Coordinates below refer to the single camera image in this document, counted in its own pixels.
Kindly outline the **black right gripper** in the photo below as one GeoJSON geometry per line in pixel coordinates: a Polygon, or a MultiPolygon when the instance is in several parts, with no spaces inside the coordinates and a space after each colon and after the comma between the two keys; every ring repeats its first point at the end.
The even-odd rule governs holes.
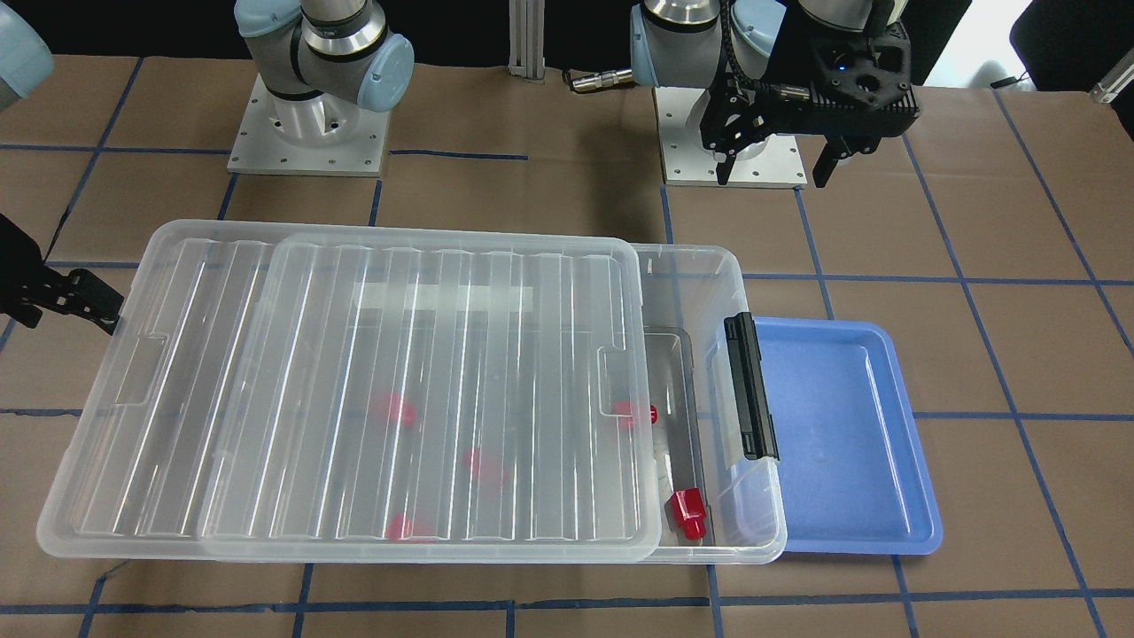
{"type": "Polygon", "coordinates": [[[95,324],[112,337],[124,295],[88,269],[69,272],[45,267],[40,246],[1,214],[1,311],[33,330],[43,309],[95,324]]]}

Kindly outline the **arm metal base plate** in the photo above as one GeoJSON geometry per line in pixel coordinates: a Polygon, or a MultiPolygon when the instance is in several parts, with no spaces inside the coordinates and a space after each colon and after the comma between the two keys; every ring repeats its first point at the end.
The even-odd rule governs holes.
{"type": "MultiPolygon", "coordinates": [[[[655,88],[657,137],[663,150],[665,181],[669,185],[720,186],[719,161],[702,145],[699,129],[708,97],[705,90],[655,88]]],[[[798,189],[807,184],[796,138],[773,135],[738,154],[725,186],[798,189]]]]}
{"type": "Polygon", "coordinates": [[[374,177],[384,170],[392,114],[322,94],[277,97],[256,77],[227,162],[231,175],[374,177]]]}

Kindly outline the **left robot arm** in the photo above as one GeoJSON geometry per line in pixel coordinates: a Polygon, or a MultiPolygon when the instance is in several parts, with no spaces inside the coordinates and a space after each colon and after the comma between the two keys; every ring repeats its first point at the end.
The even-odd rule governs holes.
{"type": "Polygon", "coordinates": [[[665,181],[823,187],[919,120],[903,1],[641,1],[631,73],[655,92],[665,181]]]}

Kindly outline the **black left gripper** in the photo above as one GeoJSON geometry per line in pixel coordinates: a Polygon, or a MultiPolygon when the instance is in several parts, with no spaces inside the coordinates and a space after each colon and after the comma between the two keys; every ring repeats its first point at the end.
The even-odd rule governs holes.
{"type": "Polygon", "coordinates": [[[781,23],[763,73],[741,62],[746,27],[741,8],[720,9],[717,73],[700,121],[713,151],[717,185],[726,186],[751,145],[773,135],[821,135],[812,169],[818,189],[850,158],[904,134],[922,110],[913,90],[912,42],[902,1],[781,1],[781,23]]]}

